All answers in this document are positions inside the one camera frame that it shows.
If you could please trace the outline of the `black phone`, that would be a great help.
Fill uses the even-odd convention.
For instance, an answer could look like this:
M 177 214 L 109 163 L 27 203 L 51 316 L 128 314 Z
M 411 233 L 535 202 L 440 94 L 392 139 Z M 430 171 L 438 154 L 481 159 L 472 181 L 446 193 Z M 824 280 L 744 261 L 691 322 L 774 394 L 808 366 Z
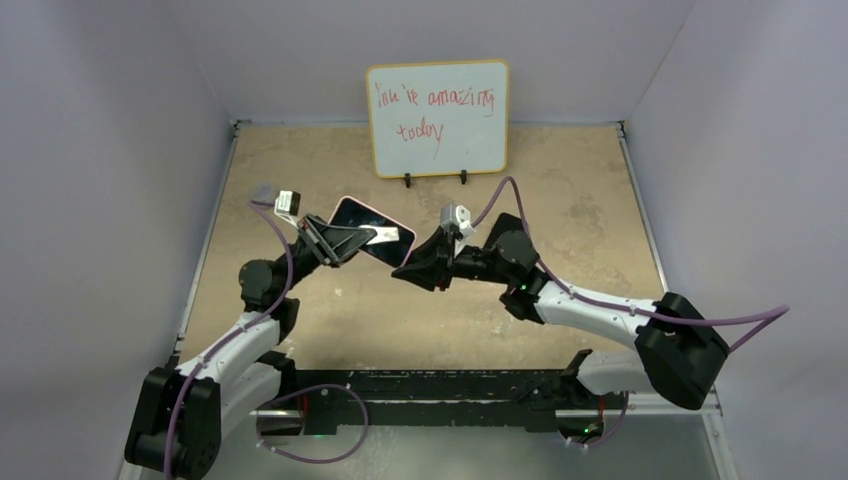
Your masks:
M 496 241 L 504 234 L 510 231 L 524 231 L 524 223 L 521 217 L 512 215 L 507 212 L 502 212 L 497 217 L 495 223 L 489 231 L 489 235 L 484 243 L 485 248 L 492 247 Z

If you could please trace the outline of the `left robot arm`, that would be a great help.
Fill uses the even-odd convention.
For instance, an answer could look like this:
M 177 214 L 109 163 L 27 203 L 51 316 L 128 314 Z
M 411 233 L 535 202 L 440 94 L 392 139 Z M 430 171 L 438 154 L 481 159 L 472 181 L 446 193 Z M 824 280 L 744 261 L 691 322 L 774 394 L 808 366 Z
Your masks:
M 276 351 L 293 330 L 299 300 L 290 290 L 321 266 L 340 267 L 371 246 L 398 249 L 404 263 L 414 233 L 386 218 L 325 222 L 305 215 L 295 221 L 296 241 L 284 241 L 275 260 L 252 260 L 239 272 L 245 304 L 236 322 L 212 345 L 180 365 L 157 367 L 145 377 L 124 447 L 123 472 L 142 470 L 167 479 L 202 479 L 215 463 L 222 441 L 258 407 L 308 410 L 322 390 L 350 396 L 350 387 L 331 383 L 302 387 L 294 362 Z

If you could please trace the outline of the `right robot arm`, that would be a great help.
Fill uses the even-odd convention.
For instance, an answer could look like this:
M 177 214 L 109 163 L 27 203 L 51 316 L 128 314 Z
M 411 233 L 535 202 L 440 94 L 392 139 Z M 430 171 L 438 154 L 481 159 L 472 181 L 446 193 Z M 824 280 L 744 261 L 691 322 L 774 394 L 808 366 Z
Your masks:
M 546 272 L 520 228 L 492 233 L 481 246 L 458 248 L 459 232 L 440 227 L 392 276 L 427 291 L 455 279 L 502 284 L 499 300 L 514 318 L 582 330 L 629 348 L 590 351 L 561 381 L 564 399 L 584 407 L 612 391 L 648 390 L 671 404 L 698 410 L 706 402 L 730 347 L 683 296 L 659 300 L 586 290 Z

